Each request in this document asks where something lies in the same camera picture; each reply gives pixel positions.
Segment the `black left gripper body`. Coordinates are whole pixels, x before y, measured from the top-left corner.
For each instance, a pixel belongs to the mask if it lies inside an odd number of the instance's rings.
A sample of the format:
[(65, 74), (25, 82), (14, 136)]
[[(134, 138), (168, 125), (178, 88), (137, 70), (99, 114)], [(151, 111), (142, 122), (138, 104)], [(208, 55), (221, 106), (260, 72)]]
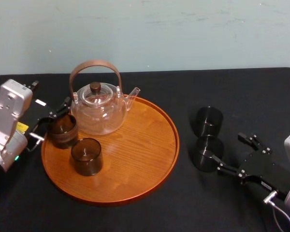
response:
[(27, 111), (20, 117), (16, 124), (16, 131), (29, 137), (35, 132), (38, 119), (44, 117), (56, 117), (56, 112), (39, 99), (33, 99)]

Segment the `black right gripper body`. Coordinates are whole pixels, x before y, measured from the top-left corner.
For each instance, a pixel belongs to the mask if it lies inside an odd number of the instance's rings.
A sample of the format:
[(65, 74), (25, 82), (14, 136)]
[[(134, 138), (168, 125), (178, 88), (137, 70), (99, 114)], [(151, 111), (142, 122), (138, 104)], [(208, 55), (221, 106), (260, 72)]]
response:
[(253, 182), (263, 188), (277, 192), (277, 197), (285, 199), (290, 192), (290, 171), (271, 160), (271, 152), (258, 150), (251, 152), (238, 168), (237, 176), (242, 183)]

